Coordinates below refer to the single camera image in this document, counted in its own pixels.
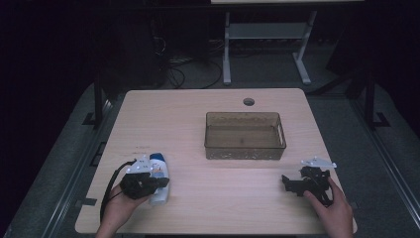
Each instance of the dark background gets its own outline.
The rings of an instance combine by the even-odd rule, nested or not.
[[[156,56],[157,46],[149,35],[154,15],[92,10],[102,4],[0,0],[0,234],[13,219],[79,96],[95,78],[114,83],[104,88],[108,97],[126,88],[157,88],[165,81],[165,58]],[[330,69],[345,74],[360,64],[367,66],[420,135],[418,9],[409,1],[367,1],[346,22]],[[329,30],[336,33],[344,22],[331,24],[334,21],[329,20],[340,17],[337,13],[319,13],[311,41],[337,41],[339,36],[328,35]],[[169,14],[163,18],[166,29],[159,34],[167,37],[170,46],[205,58],[206,41],[223,36],[219,30],[223,17],[220,12]],[[132,45],[137,48],[129,51]],[[142,80],[133,80],[139,75]]]

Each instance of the black object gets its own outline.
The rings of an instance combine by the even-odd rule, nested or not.
[[[104,197],[102,198],[101,210],[99,213],[99,219],[101,222],[102,222],[102,217],[105,212],[106,205],[112,198],[116,196],[114,195],[111,198],[109,197],[112,186],[118,174],[120,173],[120,170],[125,166],[131,166],[135,162],[136,160],[124,163],[112,175],[108,183],[108,186],[106,187]],[[131,199],[138,199],[147,195],[154,194],[155,191],[159,187],[166,187],[168,183],[169,183],[169,178],[151,178],[151,175],[149,173],[125,174],[123,179],[121,180],[120,187],[121,187],[122,192],[124,192],[124,194],[129,196]]]
[[[297,196],[303,196],[303,192],[308,190],[318,198],[318,200],[326,207],[333,204],[325,192],[330,188],[328,177],[330,171],[322,172],[319,168],[303,167],[300,170],[303,180],[290,180],[286,176],[281,176],[286,191],[296,192]]]
[[[121,180],[121,190],[131,199],[154,194],[159,187],[166,187],[169,178],[151,178],[150,173],[126,174]]]

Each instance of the human hand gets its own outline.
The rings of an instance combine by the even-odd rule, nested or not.
[[[324,225],[328,235],[332,238],[353,237],[353,210],[346,201],[340,188],[331,178],[328,178],[331,190],[333,191],[333,204],[325,207],[308,190],[303,195],[309,200],[317,212],[321,223]]]
[[[149,199],[148,196],[131,199],[125,195],[120,185],[114,186],[110,193],[101,225],[96,233],[97,238],[113,237],[117,230],[123,226],[140,204]]]

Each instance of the floor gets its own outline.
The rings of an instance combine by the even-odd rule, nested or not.
[[[224,85],[219,77],[222,58],[216,56],[211,58],[214,63],[194,61],[176,67],[157,90],[211,85],[208,88],[298,87],[309,92],[337,77],[325,69],[334,46],[312,44],[304,57],[312,84],[303,85],[291,57],[297,46],[278,43],[246,58],[232,58],[230,86]],[[179,71],[185,76],[181,86]],[[342,83],[307,99],[354,208],[359,226],[355,237],[420,237],[420,206],[416,200],[420,197],[417,182],[420,174],[415,170],[420,168],[419,138],[380,86],[376,87],[374,109],[383,113],[390,126],[372,131],[363,119],[364,95],[356,100],[348,99],[344,94],[348,85]],[[105,103],[104,120],[94,129],[92,125],[83,125],[86,115],[94,111],[93,85],[86,88],[5,237],[94,236],[78,234],[74,223],[125,92],[120,91]],[[142,236],[119,234],[117,237]]]

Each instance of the table leg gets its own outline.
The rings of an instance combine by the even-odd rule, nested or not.
[[[300,46],[300,49],[297,53],[293,53],[293,59],[294,59],[294,62],[296,63],[297,70],[299,71],[303,84],[311,84],[311,79],[309,78],[308,72],[306,71],[302,58],[303,58],[303,54],[305,53],[306,46],[309,41],[309,37],[311,36],[311,31],[314,25],[316,13],[317,13],[316,11],[311,12],[308,23],[305,28],[305,32],[302,37],[302,44]]]
[[[225,22],[225,53],[223,54],[223,83],[231,85],[231,63],[229,62],[229,17],[230,13],[226,13]]]

